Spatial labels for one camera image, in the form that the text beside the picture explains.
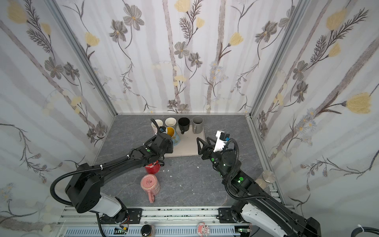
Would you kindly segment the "grey-green mug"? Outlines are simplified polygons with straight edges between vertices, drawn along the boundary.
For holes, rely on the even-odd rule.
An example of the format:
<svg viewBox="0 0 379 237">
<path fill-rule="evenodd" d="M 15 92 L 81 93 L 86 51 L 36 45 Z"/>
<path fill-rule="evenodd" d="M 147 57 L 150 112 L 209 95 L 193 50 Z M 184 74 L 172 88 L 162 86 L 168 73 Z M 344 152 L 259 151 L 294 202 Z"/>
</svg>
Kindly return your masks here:
<svg viewBox="0 0 379 237">
<path fill-rule="evenodd" d="M 200 116 L 193 117 L 192 119 L 192 132 L 200 134 L 203 132 L 203 118 Z"/>
</svg>

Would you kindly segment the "small grey mug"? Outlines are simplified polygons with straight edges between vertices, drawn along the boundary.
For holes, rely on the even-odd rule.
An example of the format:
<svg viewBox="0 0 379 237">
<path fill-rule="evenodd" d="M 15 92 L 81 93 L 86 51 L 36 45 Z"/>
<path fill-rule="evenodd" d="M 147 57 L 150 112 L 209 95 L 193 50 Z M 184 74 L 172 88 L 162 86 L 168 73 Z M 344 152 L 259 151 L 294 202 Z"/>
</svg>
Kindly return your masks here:
<svg viewBox="0 0 379 237">
<path fill-rule="evenodd" d="M 176 130 L 176 128 L 177 128 L 177 120 L 175 118 L 173 118 L 173 117 L 167 118 L 165 120 L 165 125 L 166 125 L 166 127 L 171 127 L 174 130 Z"/>
</svg>

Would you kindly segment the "red mug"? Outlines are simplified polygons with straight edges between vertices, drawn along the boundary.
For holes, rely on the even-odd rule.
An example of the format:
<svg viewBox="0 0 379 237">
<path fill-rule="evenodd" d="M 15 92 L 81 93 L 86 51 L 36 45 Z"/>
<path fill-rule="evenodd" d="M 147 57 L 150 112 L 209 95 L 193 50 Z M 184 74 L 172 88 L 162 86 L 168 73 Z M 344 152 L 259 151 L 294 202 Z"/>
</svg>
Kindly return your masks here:
<svg viewBox="0 0 379 237">
<path fill-rule="evenodd" d="M 160 171 L 160 168 L 163 167 L 165 163 L 163 161 L 156 161 L 145 166 L 145 170 L 148 174 L 156 174 Z"/>
</svg>

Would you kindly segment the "pale pink mug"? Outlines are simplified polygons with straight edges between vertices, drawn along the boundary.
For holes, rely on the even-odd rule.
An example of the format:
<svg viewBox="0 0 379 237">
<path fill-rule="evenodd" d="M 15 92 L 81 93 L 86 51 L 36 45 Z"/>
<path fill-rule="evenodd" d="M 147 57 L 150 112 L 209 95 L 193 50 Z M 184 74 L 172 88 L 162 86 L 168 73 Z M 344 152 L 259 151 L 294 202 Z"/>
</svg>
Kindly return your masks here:
<svg viewBox="0 0 379 237">
<path fill-rule="evenodd" d="M 152 126 L 154 134 L 157 134 L 159 129 L 163 126 L 163 121 L 160 119 L 154 119 L 151 122 L 151 126 Z"/>
</svg>

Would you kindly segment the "blue butterfly mug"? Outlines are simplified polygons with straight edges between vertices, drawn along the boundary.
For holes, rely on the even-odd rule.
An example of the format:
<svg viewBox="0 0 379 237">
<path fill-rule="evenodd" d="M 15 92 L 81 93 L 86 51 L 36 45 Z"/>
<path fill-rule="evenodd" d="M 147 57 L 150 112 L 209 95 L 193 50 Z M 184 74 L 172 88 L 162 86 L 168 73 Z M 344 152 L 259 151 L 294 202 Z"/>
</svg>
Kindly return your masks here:
<svg viewBox="0 0 379 237">
<path fill-rule="evenodd" d="M 171 140 L 173 142 L 173 146 L 176 146 L 180 143 L 180 136 L 173 127 L 167 127 L 166 133 L 170 135 Z"/>
</svg>

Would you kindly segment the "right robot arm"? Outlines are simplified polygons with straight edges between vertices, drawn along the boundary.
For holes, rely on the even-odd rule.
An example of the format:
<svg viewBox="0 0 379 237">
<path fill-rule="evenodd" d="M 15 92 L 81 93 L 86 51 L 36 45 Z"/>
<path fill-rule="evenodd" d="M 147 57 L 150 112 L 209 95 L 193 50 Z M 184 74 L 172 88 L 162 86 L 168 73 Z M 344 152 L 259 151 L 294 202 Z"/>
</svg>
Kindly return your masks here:
<svg viewBox="0 0 379 237">
<path fill-rule="evenodd" d="M 219 172 L 228 195 L 236 200 L 232 211 L 237 222 L 245 221 L 274 237 L 319 237 L 320 223 L 295 213 L 269 195 L 241 170 L 239 147 L 233 138 L 196 139 L 198 154 Z"/>
</svg>

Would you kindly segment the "black mug white base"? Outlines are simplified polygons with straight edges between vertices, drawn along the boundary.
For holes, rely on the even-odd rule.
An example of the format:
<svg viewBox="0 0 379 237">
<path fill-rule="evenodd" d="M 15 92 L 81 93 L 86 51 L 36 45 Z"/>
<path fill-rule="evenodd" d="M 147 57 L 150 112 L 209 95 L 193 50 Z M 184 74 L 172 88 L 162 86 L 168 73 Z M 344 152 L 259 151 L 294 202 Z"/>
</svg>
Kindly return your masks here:
<svg viewBox="0 0 379 237">
<path fill-rule="evenodd" d="M 190 119 L 186 117 L 182 117 L 178 120 L 178 126 L 181 134 L 184 134 L 189 130 L 190 127 Z"/>
</svg>

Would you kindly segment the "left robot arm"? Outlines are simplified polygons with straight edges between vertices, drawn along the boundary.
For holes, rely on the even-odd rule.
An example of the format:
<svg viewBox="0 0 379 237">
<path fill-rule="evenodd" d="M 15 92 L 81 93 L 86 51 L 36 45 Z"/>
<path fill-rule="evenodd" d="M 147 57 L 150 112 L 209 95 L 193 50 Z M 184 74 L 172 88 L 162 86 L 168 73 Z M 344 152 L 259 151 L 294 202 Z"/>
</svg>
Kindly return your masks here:
<svg viewBox="0 0 379 237">
<path fill-rule="evenodd" d="M 166 127 L 159 126 L 152 138 L 127 155 L 96 166 L 84 163 L 61 175 L 50 186 L 51 196 L 61 204 L 73 206 L 77 213 L 97 214 L 100 221 L 127 222 L 130 217 L 127 207 L 119 198 L 101 193 L 101 188 L 129 171 L 159 162 L 165 154 L 173 153 L 173 141 L 166 132 Z"/>
</svg>

